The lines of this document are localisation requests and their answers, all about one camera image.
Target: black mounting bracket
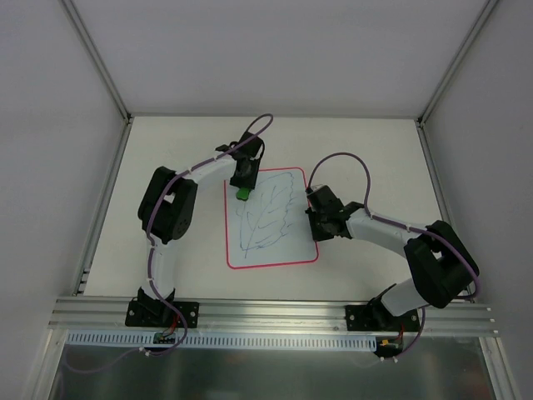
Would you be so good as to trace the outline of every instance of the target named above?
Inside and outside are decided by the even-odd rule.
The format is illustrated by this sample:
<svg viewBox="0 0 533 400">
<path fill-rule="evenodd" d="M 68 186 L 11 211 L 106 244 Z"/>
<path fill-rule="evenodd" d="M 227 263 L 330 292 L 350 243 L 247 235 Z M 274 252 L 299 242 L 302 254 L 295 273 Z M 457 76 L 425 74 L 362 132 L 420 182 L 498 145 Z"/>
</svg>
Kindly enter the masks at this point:
<svg viewBox="0 0 533 400">
<path fill-rule="evenodd" d="M 418 312 L 411 310 L 399 317 L 389 317 L 385 325 L 377 326 L 366 315 L 368 305 L 349 305 L 344 307 L 346 330 L 348 332 L 400 332 L 403 325 L 404 332 L 418 332 L 420 330 L 420 321 Z"/>
<path fill-rule="evenodd" d="M 155 309 L 159 310 L 159 312 L 153 312 L 153 307 L 147 307 L 146 298 L 134 298 L 131 300 L 127 307 L 125 325 L 135 328 L 169 328 L 174 322 L 174 313 L 172 310 L 167 308 L 162 302 L 148 298 L 148 300 L 152 300 L 153 304 L 157 306 Z M 183 314 L 189 329 L 197 327 L 198 314 L 200 313 L 199 302 L 178 302 L 170 299 L 167 299 L 167 301 Z M 183 328 L 183 321 L 181 319 L 177 322 L 177 328 Z"/>
</svg>

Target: white wall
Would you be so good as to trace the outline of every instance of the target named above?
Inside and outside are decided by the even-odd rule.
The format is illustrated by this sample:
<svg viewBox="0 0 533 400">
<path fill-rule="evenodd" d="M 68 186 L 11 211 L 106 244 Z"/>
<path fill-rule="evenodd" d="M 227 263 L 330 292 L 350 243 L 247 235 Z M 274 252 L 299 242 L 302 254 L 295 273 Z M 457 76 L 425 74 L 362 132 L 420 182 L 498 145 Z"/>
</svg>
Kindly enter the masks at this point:
<svg viewBox="0 0 533 400">
<path fill-rule="evenodd" d="M 0 4 L 0 398 L 73 280 L 121 120 L 59 2 Z"/>
<path fill-rule="evenodd" d="M 416 117 L 485 0 L 76 0 L 131 112 Z"/>
<path fill-rule="evenodd" d="M 426 127 L 524 398 L 533 392 L 533 2 L 500 2 Z"/>
</svg>

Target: glass panel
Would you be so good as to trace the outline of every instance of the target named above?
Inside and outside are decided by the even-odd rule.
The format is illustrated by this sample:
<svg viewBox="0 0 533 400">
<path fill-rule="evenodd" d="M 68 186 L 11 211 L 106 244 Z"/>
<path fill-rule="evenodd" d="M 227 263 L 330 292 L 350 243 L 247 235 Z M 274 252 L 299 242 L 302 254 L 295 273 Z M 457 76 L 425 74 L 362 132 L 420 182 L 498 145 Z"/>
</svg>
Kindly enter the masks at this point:
<svg viewBox="0 0 533 400">
<path fill-rule="evenodd" d="M 75 368 L 97 368 L 125 349 L 75 346 Z M 371 353 L 178 349 L 167 357 L 140 353 L 105 372 L 62 368 L 51 399 L 409 399 L 494 398 L 479 341 L 423 338 L 398 363 Z"/>
</svg>

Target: white table surface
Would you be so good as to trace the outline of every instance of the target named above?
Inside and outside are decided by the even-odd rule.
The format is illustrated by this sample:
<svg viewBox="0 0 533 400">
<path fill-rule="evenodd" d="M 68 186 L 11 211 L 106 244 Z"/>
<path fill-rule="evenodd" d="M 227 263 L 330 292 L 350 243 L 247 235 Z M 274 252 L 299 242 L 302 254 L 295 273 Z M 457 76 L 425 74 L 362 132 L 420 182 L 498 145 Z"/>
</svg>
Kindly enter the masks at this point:
<svg viewBox="0 0 533 400">
<path fill-rule="evenodd" d="M 136 117 L 85 289 L 90 296 L 136 295 L 146 279 L 147 250 L 137 209 L 154 170 L 182 171 L 238 140 L 249 117 Z M 326 155 L 347 151 L 370 168 L 370 206 L 413 223 L 440 217 L 413 121 L 276 118 L 263 133 L 262 168 L 300 167 L 309 178 Z M 324 183 L 344 203 L 362 203 L 361 166 L 348 157 L 322 164 Z M 368 242 L 320 242 L 314 263 L 232 270 L 227 266 L 222 182 L 197 197 L 192 225 L 180 239 L 176 296 L 286 300 L 368 300 L 410 276 L 406 261 Z"/>
</svg>

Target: blue ink drawing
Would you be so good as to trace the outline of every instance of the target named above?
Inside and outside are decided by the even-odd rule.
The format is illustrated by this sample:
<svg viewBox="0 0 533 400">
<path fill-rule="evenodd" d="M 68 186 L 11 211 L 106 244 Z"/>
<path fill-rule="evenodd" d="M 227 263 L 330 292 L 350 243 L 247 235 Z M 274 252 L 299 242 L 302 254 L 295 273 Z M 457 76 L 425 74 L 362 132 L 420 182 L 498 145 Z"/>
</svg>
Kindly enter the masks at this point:
<svg viewBox="0 0 533 400">
<path fill-rule="evenodd" d="M 294 176 L 292 172 L 280 172 L 264 179 L 246 202 L 239 204 L 236 214 L 241 219 L 241 250 L 248 252 L 268 248 L 289 232 L 287 215 L 293 204 Z"/>
</svg>

